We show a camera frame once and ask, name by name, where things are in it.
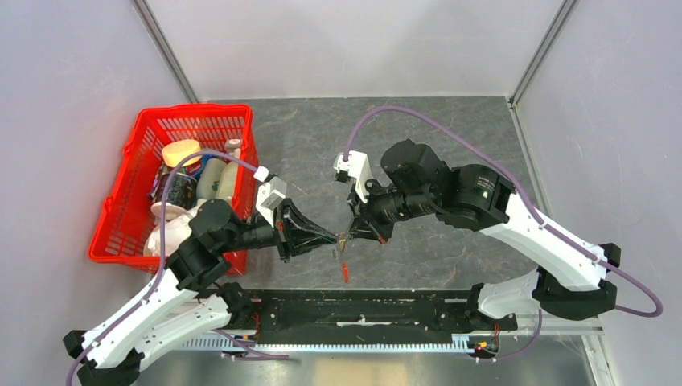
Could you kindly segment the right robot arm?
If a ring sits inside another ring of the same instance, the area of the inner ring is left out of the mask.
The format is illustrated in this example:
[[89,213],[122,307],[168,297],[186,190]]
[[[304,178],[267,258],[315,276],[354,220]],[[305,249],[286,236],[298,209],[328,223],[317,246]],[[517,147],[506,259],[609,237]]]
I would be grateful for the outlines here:
[[543,310],[581,321],[615,308],[617,288],[606,274],[608,264],[619,262],[619,247],[552,234],[553,221],[526,206],[495,170],[480,164],[450,167],[429,146],[409,139],[386,150],[380,165],[387,186],[373,178],[366,154],[350,151],[335,160],[337,180],[353,184],[349,238],[385,243],[396,223],[432,215],[453,228],[502,241],[536,263],[521,277],[471,288],[464,318],[473,328],[519,312]]

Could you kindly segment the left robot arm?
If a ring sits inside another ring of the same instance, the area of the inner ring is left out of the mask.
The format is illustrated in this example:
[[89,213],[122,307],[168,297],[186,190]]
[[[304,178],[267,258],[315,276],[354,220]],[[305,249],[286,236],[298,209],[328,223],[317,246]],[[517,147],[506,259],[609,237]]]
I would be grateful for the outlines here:
[[131,385],[156,359],[189,338],[225,326],[254,322],[253,303],[236,283],[219,285],[199,305],[169,321],[164,318],[185,301],[197,298],[232,267],[225,253],[274,247],[283,260],[327,244],[341,250],[347,240],[384,240],[363,208],[352,209],[347,229],[336,235],[305,217],[291,199],[274,209],[258,209],[240,218],[223,200],[199,207],[191,233],[164,258],[154,279],[116,314],[87,331],[63,339],[74,359],[65,383]]

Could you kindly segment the cream bottle with pink cap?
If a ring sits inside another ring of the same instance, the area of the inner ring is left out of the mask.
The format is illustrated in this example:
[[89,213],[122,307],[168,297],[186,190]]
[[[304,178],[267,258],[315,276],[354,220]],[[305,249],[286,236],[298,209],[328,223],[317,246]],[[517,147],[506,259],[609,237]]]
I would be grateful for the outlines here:
[[[225,142],[226,151],[234,158],[240,159],[242,143],[241,139],[229,139]],[[216,199],[222,199],[228,203],[232,202],[239,167],[240,165],[234,161],[226,163],[217,186]]]

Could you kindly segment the pale green bottle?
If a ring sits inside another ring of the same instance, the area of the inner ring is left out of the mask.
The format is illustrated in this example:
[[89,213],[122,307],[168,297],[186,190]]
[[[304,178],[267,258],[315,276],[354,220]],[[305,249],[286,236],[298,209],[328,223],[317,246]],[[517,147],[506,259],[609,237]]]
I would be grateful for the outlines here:
[[198,199],[214,199],[220,184],[220,179],[227,163],[219,158],[207,160],[196,188]]

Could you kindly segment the jar with yellow lid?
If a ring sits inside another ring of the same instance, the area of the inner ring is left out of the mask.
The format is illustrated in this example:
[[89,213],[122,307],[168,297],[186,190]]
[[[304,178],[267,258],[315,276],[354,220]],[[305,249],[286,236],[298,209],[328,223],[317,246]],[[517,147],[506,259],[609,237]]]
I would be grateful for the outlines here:
[[158,168],[150,193],[152,200],[150,210],[154,214],[160,213],[162,193],[166,185],[169,185],[166,197],[167,218],[171,216],[171,213],[179,214],[194,206],[199,175],[204,169],[204,160],[201,155],[189,158],[185,162],[183,160],[201,150],[200,143],[195,139],[175,141],[162,148],[162,165]]

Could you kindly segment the white pink round container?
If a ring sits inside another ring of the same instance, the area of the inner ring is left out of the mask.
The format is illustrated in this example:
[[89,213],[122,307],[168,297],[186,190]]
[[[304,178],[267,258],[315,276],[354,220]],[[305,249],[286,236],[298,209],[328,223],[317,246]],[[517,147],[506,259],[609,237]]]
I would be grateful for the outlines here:
[[[168,257],[175,252],[179,245],[191,235],[191,228],[189,225],[197,214],[200,207],[206,203],[206,199],[199,199],[197,204],[190,209],[186,214],[175,217],[164,224],[164,251]],[[149,235],[143,250],[142,255],[146,257],[158,256],[161,252],[161,231],[160,226],[156,226]]]

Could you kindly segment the left aluminium corner post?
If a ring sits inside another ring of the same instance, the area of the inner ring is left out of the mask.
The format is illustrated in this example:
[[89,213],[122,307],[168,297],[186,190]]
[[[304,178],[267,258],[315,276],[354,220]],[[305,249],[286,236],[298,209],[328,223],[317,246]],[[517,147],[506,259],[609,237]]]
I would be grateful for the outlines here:
[[199,103],[200,99],[183,70],[168,38],[164,34],[149,2],[146,0],[131,0],[130,3],[138,13],[138,17],[187,102]]

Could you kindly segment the aluminium corner post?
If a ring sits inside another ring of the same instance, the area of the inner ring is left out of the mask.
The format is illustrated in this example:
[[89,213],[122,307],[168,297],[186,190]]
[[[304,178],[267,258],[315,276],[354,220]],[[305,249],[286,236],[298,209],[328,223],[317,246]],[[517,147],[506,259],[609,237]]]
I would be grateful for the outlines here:
[[563,0],[561,2],[513,93],[507,99],[511,109],[516,109],[520,104],[578,3],[578,0]]
[[138,13],[138,17],[187,102],[199,103],[200,99],[183,70],[168,38],[164,34],[149,2],[146,0],[131,0],[130,3]]

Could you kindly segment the right aluminium corner post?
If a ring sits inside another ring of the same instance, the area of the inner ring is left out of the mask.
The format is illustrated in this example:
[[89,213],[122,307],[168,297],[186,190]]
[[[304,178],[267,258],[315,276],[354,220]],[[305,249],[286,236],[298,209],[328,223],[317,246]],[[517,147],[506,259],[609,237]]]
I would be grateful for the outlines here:
[[563,0],[561,2],[513,93],[507,99],[511,109],[516,109],[520,104],[578,3],[578,0]]

